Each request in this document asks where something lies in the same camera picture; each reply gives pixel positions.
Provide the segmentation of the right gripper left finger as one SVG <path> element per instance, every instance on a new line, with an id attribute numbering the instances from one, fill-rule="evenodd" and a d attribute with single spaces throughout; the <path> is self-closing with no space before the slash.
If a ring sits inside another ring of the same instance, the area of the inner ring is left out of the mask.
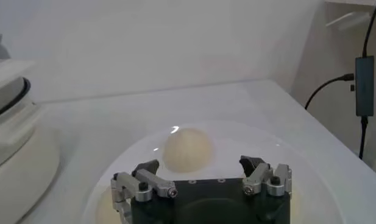
<path id="1" fill-rule="evenodd" d="M 156 199 L 173 200 L 178 196 L 175 182 L 156 175 L 160 166 L 153 159 L 141 163 L 131 172 L 114 173 L 110 180 L 113 209 L 122 223 L 133 223 L 132 204 L 147 205 Z"/>

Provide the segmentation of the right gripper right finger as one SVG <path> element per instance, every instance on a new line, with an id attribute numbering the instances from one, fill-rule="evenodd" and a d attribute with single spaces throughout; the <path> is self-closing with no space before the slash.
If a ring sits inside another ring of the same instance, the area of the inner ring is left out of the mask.
<path id="1" fill-rule="evenodd" d="M 245 195 L 252 196 L 262 192 L 272 197 L 292 196 L 292 170 L 287 164 L 279 164 L 275 169 L 261 158 L 241 155 L 245 178 L 242 179 L 242 190 Z"/>

